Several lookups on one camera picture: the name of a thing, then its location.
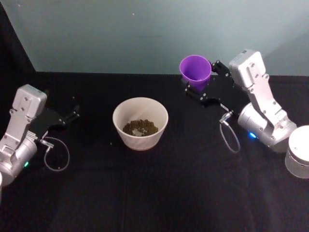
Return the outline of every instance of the black table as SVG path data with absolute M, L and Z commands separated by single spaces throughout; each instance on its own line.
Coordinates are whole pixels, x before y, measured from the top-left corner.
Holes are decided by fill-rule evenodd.
M 39 151 L 3 188 L 1 232 L 309 231 L 309 182 L 287 171 L 285 154 L 250 140 L 236 122 L 242 150 L 231 153 L 219 132 L 223 109 L 186 97 L 180 76 L 1 74 L 2 134 L 15 92 L 27 83 L 48 88 L 47 105 L 61 113 L 74 96 L 81 118 L 52 134 L 70 149 L 67 170 L 49 171 Z M 309 124 L 308 77 L 274 76 L 270 83 L 289 118 Z M 158 145 L 144 152 L 127 148 L 112 123 L 120 102 L 140 96 L 169 113 Z

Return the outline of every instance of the cable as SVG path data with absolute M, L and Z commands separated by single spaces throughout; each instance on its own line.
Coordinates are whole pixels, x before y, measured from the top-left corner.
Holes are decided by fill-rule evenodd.
M 220 123 L 220 125 L 219 125 L 219 127 L 220 127 L 220 133 L 221 133 L 221 135 L 222 135 L 222 138 L 223 138 L 223 140 L 224 140 L 226 146 L 227 146 L 228 149 L 229 149 L 231 152 L 233 152 L 233 153 L 238 153 L 238 152 L 240 152 L 240 143 L 239 143 L 239 140 L 238 140 L 237 135 L 235 134 L 234 130 L 231 128 L 231 126 L 230 126 L 226 121 L 224 121 L 223 123 L 224 123 L 224 124 L 231 130 L 231 132 L 233 133 L 233 135 L 234 135 L 234 137 L 235 137 L 235 139 L 236 139 L 236 142 L 237 142 L 237 147 L 238 147 L 238 149 L 235 151 L 235 150 L 233 150 L 233 149 L 230 147 L 230 145 L 228 144 L 228 142 L 227 142 L 227 140 L 226 140 L 226 138 L 225 138 L 225 136 L 224 136 L 224 133 L 223 133 L 223 131 L 222 131 L 222 124 Z
M 63 168 L 58 167 L 58 169 L 54 169 L 54 168 L 52 168 L 51 166 L 49 166 L 49 165 L 47 164 L 47 162 L 46 162 L 46 157 L 47 157 L 47 154 L 48 154 L 48 152 L 49 152 L 49 150 L 50 150 L 50 149 L 48 148 L 48 149 L 46 150 L 46 152 L 45 152 L 45 155 L 44 155 L 44 163 L 45 163 L 45 166 L 46 166 L 49 170 L 54 171 L 54 172 L 61 172 L 61 171 L 65 170 L 65 169 L 68 167 L 69 162 L 70 162 L 70 152 L 69 152 L 69 149 L 68 149 L 67 145 L 66 145 L 63 141 L 61 141 L 60 139 L 57 139 L 57 138 L 54 138 L 54 137 L 45 137 L 45 139 L 53 139 L 53 140 L 56 140 L 56 141 L 58 141 L 58 142 L 61 142 L 61 143 L 64 145 L 64 147 L 65 147 L 65 149 L 67 150 L 67 153 L 68 153 L 68 161 L 67 161 L 67 164 L 66 164 Z

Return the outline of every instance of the purple cup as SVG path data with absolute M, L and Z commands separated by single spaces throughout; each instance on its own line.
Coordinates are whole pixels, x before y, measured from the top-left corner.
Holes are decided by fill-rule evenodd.
M 190 85 L 201 91 L 210 79 L 211 63 L 202 56 L 190 55 L 180 62 L 179 70 Z

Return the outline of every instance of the wall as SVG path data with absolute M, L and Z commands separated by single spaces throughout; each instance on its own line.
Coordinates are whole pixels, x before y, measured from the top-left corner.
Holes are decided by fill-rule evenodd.
M 179 73 L 244 48 L 267 72 L 309 75 L 308 0 L 1 0 L 37 71 Z

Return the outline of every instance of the black fabric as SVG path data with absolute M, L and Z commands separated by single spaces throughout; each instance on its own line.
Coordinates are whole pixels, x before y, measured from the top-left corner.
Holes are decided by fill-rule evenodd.
M 309 182 L 287 171 L 285 154 L 250 140 L 235 121 L 242 150 L 231 153 L 219 132 L 223 110 L 187 98 L 179 76 L 38 73 L 2 80 L 1 133 L 25 83 L 48 88 L 47 104 L 61 113 L 73 96 L 81 105 L 81 118 L 53 134 L 69 146 L 69 168 L 50 172 L 38 151 L 2 190 L 2 232 L 309 231 Z M 308 78 L 274 76 L 270 83 L 289 118 L 309 124 Z M 114 108 L 137 96 L 160 101 L 169 113 L 161 140 L 144 152 L 127 148 L 112 123 Z
M 35 72 L 14 28 L 0 3 L 0 72 Z

